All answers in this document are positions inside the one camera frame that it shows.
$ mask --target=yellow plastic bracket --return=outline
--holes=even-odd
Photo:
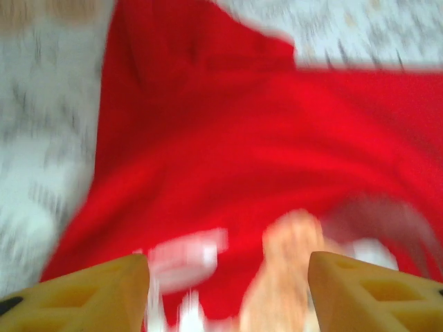
[[[140,332],[150,275],[130,255],[0,300],[2,332]]]
[[[443,332],[443,284],[313,252],[309,287],[321,332]]]

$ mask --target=red cloth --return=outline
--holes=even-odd
[[[292,46],[206,1],[120,1],[96,175],[43,280],[223,227],[229,250],[198,290],[207,316],[225,318],[260,264],[263,229],[289,210],[384,193],[441,237],[442,78],[296,70]],[[169,318],[182,296],[165,300]]]

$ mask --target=red fabric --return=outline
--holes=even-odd
[[[207,316],[225,318],[262,259],[263,229],[289,210],[321,215],[384,193],[411,202],[441,237],[442,78],[296,70],[292,46],[211,3],[120,1],[96,175],[43,280],[223,227],[229,250],[198,289]],[[172,320],[182,296],[165,299]]]

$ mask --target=white floor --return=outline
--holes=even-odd
[[[91,182],[112,0],[82,28],[37,21],[0,36],[0,295],[38,280]],[[442,0],[219,0],[293,36],[304,65],[443,64]]]

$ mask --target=hole in yellow plastic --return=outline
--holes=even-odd
[[[42,308],[80,308],[96,291],[97,288],[93,286],[67,286],[48,298]]]
[[[439,311],[401,311],[392,313],[410,332],[443,332]]]
[[[409,286],[392,280],[366,280],[361,282],[362,287],[377,301],[415,301],[423,299],[420,294]]]

